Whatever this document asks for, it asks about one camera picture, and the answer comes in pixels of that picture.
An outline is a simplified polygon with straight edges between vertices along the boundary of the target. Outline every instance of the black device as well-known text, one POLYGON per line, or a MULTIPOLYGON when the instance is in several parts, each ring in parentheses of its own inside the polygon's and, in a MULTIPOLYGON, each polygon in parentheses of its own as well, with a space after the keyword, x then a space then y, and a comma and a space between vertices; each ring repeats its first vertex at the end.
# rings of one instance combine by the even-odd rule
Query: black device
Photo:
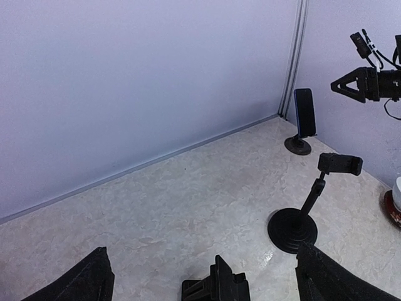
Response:
POLYGON ((181 301, 250 301, 245 273, 233 274, 221 256, 215 259, 208 277, 182 282, 181 301))
POLYGON ((372 67, 360 67, 343 77, 331 83, 331 90, 344 96, 355 99, 361 103, 365 103, 366 99, 374 102, 380 101, 381 98, 388 98, 384 104, 384 109, 390 117, 401 120, 400 117, 391 115, 387 110, 387 104, 390 100, 398 102, 401 97, 401 66, 397 64, 397 57, 401 63, 401 35, 395 36, 396 48, 390 61, 381 53, 369 38, 366 30, 360 33, 351 34, 350 38, 357 47, 357 51, 361 58, 366 59, 372 67), (375 66, 370 55, 379 62, 379 67, 375 66), (383 70, 383 60, 392 65, 394 70, 383 70), (348 85, 356 82, 357 89, 348 85))
POLYGON ((290 152, 305 156, 311 153, 312 148, 303 138, 316 135, 312 90, 309 88, 294 90, 294 100, 298 133, 294 137, 287 138, 284 145, 290 152))
POLYGON ((22 301, 111 301, 113 286, 107 250, 96 248, 59 279, 22 301))
POLYGON ((325 175, 331 172, 342 172, 358 176, 362 170, 362 163, 363 161, 359 157, 334 153, 320 154, 318 169, 321 174, 313 183, 311 192, 302 208, 300 210, 284 208, 270 218, 268 233, 271 241, 280 250, 290 254, 296 254, 303 241, 315 243, 318 237, 318 228, 315 221, 309 216, 309 212, 325 188, 325 175))
POLYGON ((299 246, 297 259, 301 301, 400 301, 351 274, 310 243, 299 246))

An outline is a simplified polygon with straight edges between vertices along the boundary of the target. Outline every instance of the red saucer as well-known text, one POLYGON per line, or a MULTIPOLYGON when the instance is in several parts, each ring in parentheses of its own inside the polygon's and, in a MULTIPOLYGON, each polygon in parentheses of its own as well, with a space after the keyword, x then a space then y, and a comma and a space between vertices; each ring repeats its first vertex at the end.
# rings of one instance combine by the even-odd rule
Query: red saucer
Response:
POLYGON ((401 212, 394 206, 393 194, 389 190, 384 194, 384 203, 387 208, 387 212, 395 221, 398 227, 401 228, 401 212))

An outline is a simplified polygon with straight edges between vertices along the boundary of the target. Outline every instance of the white wall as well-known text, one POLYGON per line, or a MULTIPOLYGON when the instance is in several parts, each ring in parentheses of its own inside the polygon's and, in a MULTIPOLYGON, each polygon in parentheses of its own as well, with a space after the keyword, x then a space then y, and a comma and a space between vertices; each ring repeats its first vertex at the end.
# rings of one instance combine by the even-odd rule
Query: white wall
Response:
POLYGON ((296 5, 1 1, 0 218, 275 114, 296 5))
MULTIPOLYGON (((384 100, 358 103, 332 92, 330 83, 369 66, 350 39, 362 28, 391 59, 394 36, 401 34, 400 16, 399 0, 310 0, 296 81, 296 88, 313 91, 318 138, 340 153, 362 157, 364 168, 388 185, 401 175, 401 122, 386 115, 384 100)), ((401 103, 388 107, 401 116, 401 103)), ((293 100, 289 119, 295 123, 293 100)))

